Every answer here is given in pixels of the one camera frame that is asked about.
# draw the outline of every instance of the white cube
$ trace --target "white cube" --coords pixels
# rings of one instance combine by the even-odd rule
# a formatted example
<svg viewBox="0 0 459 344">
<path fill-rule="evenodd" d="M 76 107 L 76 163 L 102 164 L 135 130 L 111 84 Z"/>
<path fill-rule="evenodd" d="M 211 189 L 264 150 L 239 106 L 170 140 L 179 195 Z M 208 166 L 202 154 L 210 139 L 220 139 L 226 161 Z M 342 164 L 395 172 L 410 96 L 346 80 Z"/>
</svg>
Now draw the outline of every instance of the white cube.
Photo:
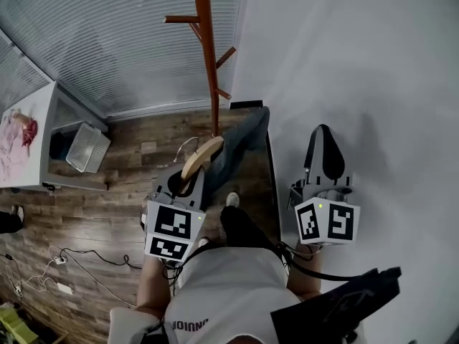
<svg viewBox="0 0 459 344">
<path fill-rule="evenodd" d="M 295 215 L 302 244 L 348 244 L 356 240 L 360 206 L 312 198 L 297 205 Z"/>
<path fill-rule="evenodd" d="M 204 223 L 206 214 L 149 201 L 145 254 L 183 262 Z"/>
</svg>

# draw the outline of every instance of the white t-shirt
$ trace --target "white t-shirt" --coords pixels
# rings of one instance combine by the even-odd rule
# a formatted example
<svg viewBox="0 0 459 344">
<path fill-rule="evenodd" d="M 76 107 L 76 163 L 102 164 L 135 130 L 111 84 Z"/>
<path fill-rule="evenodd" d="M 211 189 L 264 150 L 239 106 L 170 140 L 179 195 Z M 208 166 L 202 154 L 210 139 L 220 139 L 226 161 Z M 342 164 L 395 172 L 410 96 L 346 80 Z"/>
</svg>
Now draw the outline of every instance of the white t-shirt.
<svg viewBox="0 0 459 344">
<path fill-rule="evenodd" d="M 270 313 L 300 302 L 287 290 L 287 278 L 267 249 L 222 247 L 198 254 L 185 264 L 181 288 L 166 310 L 164 321 L 176 336 L 171 343 L 224 344 L 249 335 L 278 344 Z M 110 320 L 109 344 L 128 344 L 139 330 L 158 323 L 128 308 L 112 310 Z"/>
</svg>

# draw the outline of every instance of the black pants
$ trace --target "black pants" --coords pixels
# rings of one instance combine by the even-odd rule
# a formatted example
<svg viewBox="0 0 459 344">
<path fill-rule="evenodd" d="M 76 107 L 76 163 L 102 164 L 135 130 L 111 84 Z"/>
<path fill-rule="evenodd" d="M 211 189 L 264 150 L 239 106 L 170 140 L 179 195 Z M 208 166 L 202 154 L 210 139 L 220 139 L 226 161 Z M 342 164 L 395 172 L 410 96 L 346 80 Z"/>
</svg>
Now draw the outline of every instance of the black pants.
<svg viewBox="0 0 459 344">
<path fill-rule="evenodd" d="M 14 233 L 20 229 L 22 229 L 22 223 L 17 215 L 0 211 L 0 234 Z"/>
<path fill-rule="evenodd" d="M 265 234 L 253 223 L 245 211 L 234 206 L 226 206 L 220 215 L 223 229 L 227 235 L 227 245 L 229 247 L 257 247 L 269 249 L 282 259 L 279 249 L 265 236 Z M 221 247 L 215 242 L 209 242 L 198 248 L 191 256 L 196 256 L 208 249 Z"/>
</svg>

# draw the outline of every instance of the wooden coat rack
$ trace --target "wooden coat rack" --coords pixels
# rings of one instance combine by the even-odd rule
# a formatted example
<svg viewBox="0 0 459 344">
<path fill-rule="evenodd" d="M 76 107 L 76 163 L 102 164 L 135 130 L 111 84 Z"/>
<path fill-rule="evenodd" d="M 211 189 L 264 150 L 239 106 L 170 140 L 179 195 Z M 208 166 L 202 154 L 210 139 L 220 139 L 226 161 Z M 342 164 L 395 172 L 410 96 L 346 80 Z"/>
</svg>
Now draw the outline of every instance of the wooden coat rack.
<svg viewBox="0 0 459 344">
<path fill-rule="evenodd" d="M 219 95 L 231 99 L 231 95 L 218 88 L 217 69 L 236 52 L 234 47 L 226 51 L 215 61 L 214 31 L 212 28 L 212 12 L 210 0 L 194 0 L 197 16 L 166 15 L 165 23 L 188 23 L 201 42 L 206 63 L 207 79 L 209 80 L 210 98 L 212 100 L 212 135 L 218 136 Z"/>
</svg>

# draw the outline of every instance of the coat rack pole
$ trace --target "coat rack pole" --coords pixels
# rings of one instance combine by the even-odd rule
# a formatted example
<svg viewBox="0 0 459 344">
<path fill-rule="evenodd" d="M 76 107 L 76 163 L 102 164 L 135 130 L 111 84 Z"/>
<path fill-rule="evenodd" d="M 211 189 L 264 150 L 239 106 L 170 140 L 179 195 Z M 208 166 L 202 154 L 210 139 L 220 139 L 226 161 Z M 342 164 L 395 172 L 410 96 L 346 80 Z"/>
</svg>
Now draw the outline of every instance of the coat rack pole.
<svg viewBox="0 0 459 344">
<path fill-rule="evenodd" d="M 214 31 L 210 0 L 194 0 L 199 17 L 199 33 L 201 34 L 204 62 L 207 79 L 209 80 L 210 98 L 212 101 L 212 135 L 218 136 L 219 97 L 217 94 L 217 66 L 215 63 Z"/>
</svg>

